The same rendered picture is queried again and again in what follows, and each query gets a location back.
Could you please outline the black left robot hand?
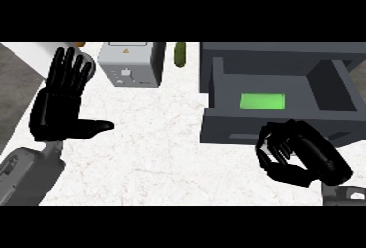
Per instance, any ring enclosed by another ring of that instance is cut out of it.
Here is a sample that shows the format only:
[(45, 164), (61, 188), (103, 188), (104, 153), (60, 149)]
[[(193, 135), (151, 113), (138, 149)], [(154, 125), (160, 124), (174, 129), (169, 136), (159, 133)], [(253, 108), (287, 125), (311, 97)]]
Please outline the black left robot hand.
[(91, 63), (73, 58), (73, 48), (57, 48), (45, 86), (35, 95), (27, 128), (36, 142), (91, 139), (115, 128), (106, 120), (81, 119), (81, 96), (91, 71)]

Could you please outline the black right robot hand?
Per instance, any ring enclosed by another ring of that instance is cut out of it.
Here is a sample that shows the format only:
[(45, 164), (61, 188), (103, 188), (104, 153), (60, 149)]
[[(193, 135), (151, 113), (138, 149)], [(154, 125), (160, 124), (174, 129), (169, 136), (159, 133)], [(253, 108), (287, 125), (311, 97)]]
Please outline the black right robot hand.
[(336, 148), (303, 121), (268, 122), (261, 127), (253, 151), (267, 176), (277, 182), (306, 188), (320, 180), (327, 186), (337, 186), (352, 177)]

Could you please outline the dark grey open drawer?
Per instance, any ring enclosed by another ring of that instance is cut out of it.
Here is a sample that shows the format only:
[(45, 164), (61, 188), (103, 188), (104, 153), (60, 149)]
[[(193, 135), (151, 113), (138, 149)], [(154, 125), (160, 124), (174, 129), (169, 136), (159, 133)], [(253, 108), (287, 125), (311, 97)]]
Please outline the dark grey open drawer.
[[(247, 75), (224, 73), (215, 57), (210, 81), (200, 142), (255, 144), (261, 127), (290, 119), (305, 121), (336, 147), (366, 140), (366, 104), (339, 60), (320, 61), (303, 76)], [(280, 94), (283, 107), (241, 108), (244, 94)]]

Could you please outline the green sponge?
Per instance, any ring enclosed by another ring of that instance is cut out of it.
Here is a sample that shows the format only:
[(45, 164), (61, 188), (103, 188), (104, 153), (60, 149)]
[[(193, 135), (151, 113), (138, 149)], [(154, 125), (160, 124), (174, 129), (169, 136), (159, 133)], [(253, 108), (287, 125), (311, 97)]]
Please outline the green sponge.
[(283, 93), (243, 93), (240, 96), (241, 109), (284, 109), (284, 94)]

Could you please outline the grey toaster appliance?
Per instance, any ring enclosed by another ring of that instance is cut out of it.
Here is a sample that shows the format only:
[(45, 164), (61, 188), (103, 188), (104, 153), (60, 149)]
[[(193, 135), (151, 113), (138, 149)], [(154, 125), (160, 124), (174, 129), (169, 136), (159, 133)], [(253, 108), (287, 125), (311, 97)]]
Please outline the grey toaster appliance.
[(165, 42), (103, 42), (98, 65), (115, 87), (160, 86)]

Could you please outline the green cucumber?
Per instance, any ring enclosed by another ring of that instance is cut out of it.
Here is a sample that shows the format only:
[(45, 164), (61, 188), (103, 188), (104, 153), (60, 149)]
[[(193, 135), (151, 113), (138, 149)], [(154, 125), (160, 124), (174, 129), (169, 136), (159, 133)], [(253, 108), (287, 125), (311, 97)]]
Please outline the green cucumber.
[(184, 67), (185, 65), (185, 42), (177, 42), (174, 47), (174, 65)]

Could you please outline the dark grey cabinet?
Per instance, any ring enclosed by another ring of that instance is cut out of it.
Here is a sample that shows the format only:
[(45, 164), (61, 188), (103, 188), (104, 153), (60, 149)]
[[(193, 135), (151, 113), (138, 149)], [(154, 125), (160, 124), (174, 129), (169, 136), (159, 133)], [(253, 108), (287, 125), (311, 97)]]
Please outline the dark grey cabinet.
[(305, 75), (320, 60), (351, 71), (366, 60), (366, 42), (200, 42), (200, 92), (208, 92), (212, 59), (225, 74)]

